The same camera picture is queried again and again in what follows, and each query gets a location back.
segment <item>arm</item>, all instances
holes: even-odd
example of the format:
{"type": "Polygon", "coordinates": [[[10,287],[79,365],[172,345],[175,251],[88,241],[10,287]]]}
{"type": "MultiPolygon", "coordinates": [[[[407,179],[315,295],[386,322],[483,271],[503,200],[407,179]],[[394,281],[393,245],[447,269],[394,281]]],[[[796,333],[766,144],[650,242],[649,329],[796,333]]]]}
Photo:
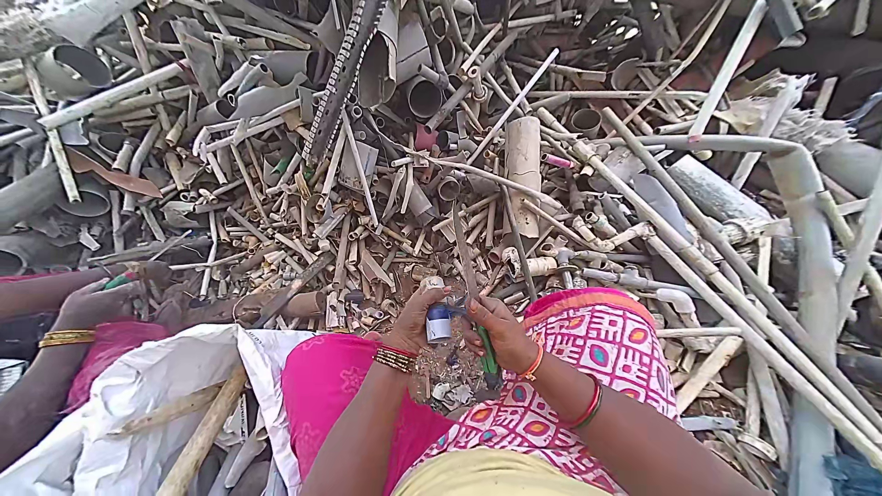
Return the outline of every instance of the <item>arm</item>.
{"type": "MultiPolygon", "coordinates": [[[[131,306],[126,303],[143,285],[133,282],[101,291],[107,281],[73,292],[51,330],[89,329],[106,320],[131,316],[131,306]]],[[[0,396],[0,471],[36,446],[55,426],[89,346],[76,343],[41,349],[19,382],[0,396]]]]}
{"type": "Polygon", "coordinates": [[[107,270],[90,268],[0,284],[0,319],[56,310],[77,289],[108,276],[116,277],[127,270],[137,272],[141,279],[151,279],[158,284],[167,283],[171,275],[165,262],[147,261],[114,264],[108,266],[107,270]]]}
{"type": "MultiPolygon", "coordinates": [[[[449,291],[449,288],[420,289],[414,293],[383,342],[419,353],[426,343],[426,311],[449,291]]],[[[407,374],[383,364],[370,366],[362,387],[318,450],[303,483],[302,496],[379,496],[383,493],[395,421],[407,390],[407,378],[407,374]]]]}
{"type": "MultiPolygon", "coordinates": [[[[469,315],[490,333],[504,368],[524,372],[539,353],[523,326],[499,300],[469,302],[469,315]]],[[[477,334],[467,340],[475,344],[477,334]]],[[[594,381],[566,362],[545,353],[534,372],[533,387],[563,421],[579,418],[594,396],[594,381]]],[[[631,496],[684,494],[759,495],[763,492],[691,434],[649,405],[603,387],[597,414],[576,433],[631,496]]]]}
{"type": "MultiPolygon", "coordinates": [[[[108,270],[116,276],[125,271],[125,266],[111,266],[108,270]]],[[[0,319],[57,310],[72,292],[105,277],[108,272],[104,269],[91,268],[0,284],[0,319]]]]}

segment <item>forearm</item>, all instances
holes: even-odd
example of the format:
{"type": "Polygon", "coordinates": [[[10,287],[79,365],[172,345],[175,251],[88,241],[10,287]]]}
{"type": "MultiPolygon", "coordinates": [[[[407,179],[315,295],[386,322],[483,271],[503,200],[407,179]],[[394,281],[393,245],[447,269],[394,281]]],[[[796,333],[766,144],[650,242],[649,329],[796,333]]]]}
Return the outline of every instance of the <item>forearm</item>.
{"type": "Polygon", "coordinates": [[[370,367],[319,449],[303,484],[303,496],[382,494],[407,377],[383,364],[370,367]]]}
{"type": "Polygon", "coordinates": [[[42,349],[25,375],[0,396],[0,471],[52,430],[89,345],[42,349]]]}
{"type": "MultiPolygon", "coordinates": [[[[551,354],[534,375],[536,391],[562,422],[579,418],[594,396],[591,378],[551,354]]],[[[594,418],[576,433],[631,496],[761,494],[687,431],[608,387],[594,418]]]]}
{"type": "MultiPolygon", "coordinates": [[[[121,272],[117,266],[108,269],[114,275],[121,272]]],[[[57,310],[72,292],[105,277],[108,271],[93,268],[0,284],[0,319],[57,310]]]]}

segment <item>scrap heap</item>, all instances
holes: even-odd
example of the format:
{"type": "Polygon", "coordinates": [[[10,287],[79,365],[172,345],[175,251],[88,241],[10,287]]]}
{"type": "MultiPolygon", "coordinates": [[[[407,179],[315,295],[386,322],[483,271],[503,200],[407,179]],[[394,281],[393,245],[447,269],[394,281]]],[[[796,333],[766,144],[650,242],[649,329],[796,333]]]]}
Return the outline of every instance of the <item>scrap heap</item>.
{"type": "MultiPolygon", "coordinates": [[[[824,119],[878,81],[843,96],[846,69],[762,63],[813,22],[848,40],[846,14],[874,42],[869,1],[832,4],[16,6],[2,271],[159,253],[194,322],[365,334],[427,277],[464,294],[459,222],[481,294],[520,315],[626,291],[686,428],[760,487],[829,491],[833,429],[882,467],[882,152],[824,119]]],[[[457,331],[415,394],[473,404],[497,387],[481,372],[457,331]]]]}

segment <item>hand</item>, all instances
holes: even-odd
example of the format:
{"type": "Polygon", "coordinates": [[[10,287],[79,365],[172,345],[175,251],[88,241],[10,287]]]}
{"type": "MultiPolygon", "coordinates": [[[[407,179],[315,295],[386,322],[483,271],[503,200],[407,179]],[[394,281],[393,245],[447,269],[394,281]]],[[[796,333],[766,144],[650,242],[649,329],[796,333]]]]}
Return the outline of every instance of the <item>hand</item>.
{"type": "Polygon", "coordinates": [[[53,330],[92,329],[115,319],[131,317],[131,300],[144,293],[144,283],[129,282],[104,291],[109,278],[72,292],[61,305],[53,330]]]}
{"type": "MultiPolygon", "coordinates": [[[[469,298],[466,311],[477,326],[487,329],[499,366],[518,374],[530,368],[539,355],[539,345],[527,337],[524,327],[501,300],[482,296],[469,298]]],[[[486,350],[481,336],[471,327],[464,335],[466,346],[482,357],[486,350]]]]}
{"type": "Polygon", "coordinates": [[[134,272],[138,275],[139,279],[149,279],[162,287],[168,286],[168,283],[171,281],[172,272],[171,269],[168,268],[168,264],[158,260],[124,262],[122,264],[116,264],[114,267],[123,268],[119,274],[126,271],[134,272]]]}
{"type": "Polygon", "coordinates": [[[419,353],[426,346],[426,312],[429,305],[437,303],[450,294],[450,286],[429,288],[423,286],[410,297],[392,331],[383,336],[383,344],[419,353]]]}

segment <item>pink patterned fabric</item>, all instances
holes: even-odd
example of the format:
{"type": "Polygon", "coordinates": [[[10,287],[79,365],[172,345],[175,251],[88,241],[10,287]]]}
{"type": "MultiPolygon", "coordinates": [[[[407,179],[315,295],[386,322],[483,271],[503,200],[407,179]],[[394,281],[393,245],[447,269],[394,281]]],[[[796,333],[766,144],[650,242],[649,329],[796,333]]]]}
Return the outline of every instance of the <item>pink patterned fabric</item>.
{"type": "MultiPolygon", "coordinates": [[[[300,343],[288,355],[281,374],[282,400],[302,479],[309,474],[331,427],[358,393],[376,351],[373,341],[351,334],[323,334],[300,343]]],[[[451,426],[452,420],[404,396],[384,495],[392,493],[407,468],[451,426]]]]}
{"type": "MultiPolygon", "coordinates": [[[[544,334],[545,352],[592,373],[608,387],[676,420],[676,399],[647,309],[613,289],[571,289],[537,300],[527,334],[544,334]]],[[[414,464],[444,452],[491,447],[539,456],[565,475],[626,494],[527,380],[505,372],[498,400],[472,407],[414,464]]]]}

